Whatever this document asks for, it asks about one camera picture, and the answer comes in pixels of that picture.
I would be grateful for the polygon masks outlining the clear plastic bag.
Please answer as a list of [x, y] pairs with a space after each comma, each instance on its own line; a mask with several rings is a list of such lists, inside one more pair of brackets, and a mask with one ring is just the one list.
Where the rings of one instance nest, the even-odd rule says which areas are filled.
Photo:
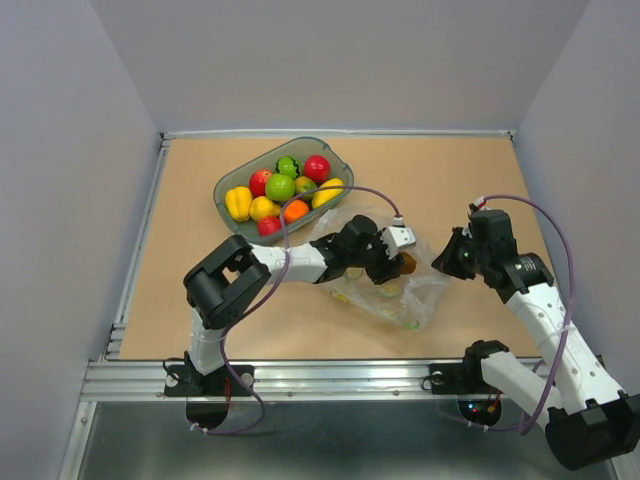
[[324, 276], [322, 287], [334, 298], [405, 329], [418, 331], [425, 328], [448, 280], [431, 267], [435, 255], [426, 241], [412, 228], [416, 244], [404, 252], [408, 252], [417, 261], [414, 273], [400, 274], [399, 278], [384, 284], [374, 284], [362, 268], [348, 268], [344, 274], [334, 277], [332, 239], [358, 214], [372, 219], [380, 231], [390, 226], [396, 216], [393, 213], [385, 215], [380, 209], [364, 205], [338, 207], [323, 214], [309, 237], [312, 242], [319, 241], [331, 255], [330, 272]]

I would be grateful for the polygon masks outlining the green fruit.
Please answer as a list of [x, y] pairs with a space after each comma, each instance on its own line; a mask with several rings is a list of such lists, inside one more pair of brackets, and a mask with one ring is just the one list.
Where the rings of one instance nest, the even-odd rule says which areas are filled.
[[286, 202], [296, 193], [295, 181], [284, 174], [273, 173], [266, 185], [266, 196], [275, 202]]

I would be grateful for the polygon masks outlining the yellow toy pear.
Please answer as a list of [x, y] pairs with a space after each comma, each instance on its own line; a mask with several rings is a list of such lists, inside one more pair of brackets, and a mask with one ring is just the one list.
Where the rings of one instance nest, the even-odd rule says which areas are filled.
[[253, 221], [259, 222], [266, 217], [278, 217], [280, 210], [281, 207], [267, 196], [258, 196], [250, 204], [249, 215]]

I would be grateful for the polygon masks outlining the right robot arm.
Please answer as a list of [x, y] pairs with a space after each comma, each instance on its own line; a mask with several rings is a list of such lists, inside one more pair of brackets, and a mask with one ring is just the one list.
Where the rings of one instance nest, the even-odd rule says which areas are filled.
[[518, 251], [506, 212], [473, 210], [432, 265], [458, 279], [481, 277], [524, 324], [549, 370], [542, 378], [503, 343], [478, 340], [461, 361], [434, 369], [434, 393], [494, 388], [506, 394], [544, 431], [553, 455], [571, 471], [637, 447], [638, 396], [628, 394], [591, 351], [544, 261]]

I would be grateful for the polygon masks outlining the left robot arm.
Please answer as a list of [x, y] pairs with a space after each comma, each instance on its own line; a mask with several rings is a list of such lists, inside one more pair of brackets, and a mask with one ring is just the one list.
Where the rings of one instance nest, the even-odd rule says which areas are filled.
[[190, 345], [185, 355], [187, 381], [199, 393], [215, 392], [222, 382], [222, 341], [249, 311], [260, 293], [285, 282], [323, 284], [350, 268], [361, 268], [376, 285], [400, 276], [401, 252], [415, 244], [403, 219], [382, 229], [356, 215], [340, 231], [284, 248], [261, 246], [234, 235], [184, 277], [191, 307]]

